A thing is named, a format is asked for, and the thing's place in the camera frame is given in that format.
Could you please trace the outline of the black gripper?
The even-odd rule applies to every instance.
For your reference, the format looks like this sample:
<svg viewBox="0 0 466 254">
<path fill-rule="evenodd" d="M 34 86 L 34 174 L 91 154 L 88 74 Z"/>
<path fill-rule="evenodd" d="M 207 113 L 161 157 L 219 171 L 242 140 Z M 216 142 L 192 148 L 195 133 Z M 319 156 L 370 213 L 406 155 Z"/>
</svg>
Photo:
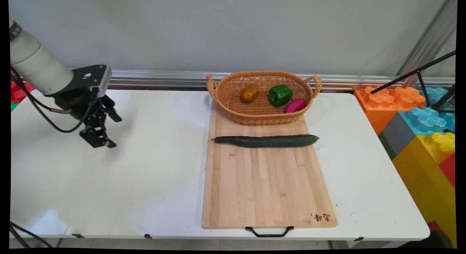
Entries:
<svg viewBox="0 0 466 254">
<path fill-rule="evenodd" d="M 83 121 L 85 127 L 79 135 L 93 148 L 115 148 L 117 144 L 108 138 L 105 121 L 108 115 L 114 122 L 122 118 L 115 110 L 115 102 L 98 88 L 76 88 L 53 95 L 55 104 L 67 110 L 73 118 Z"/>
</svg>

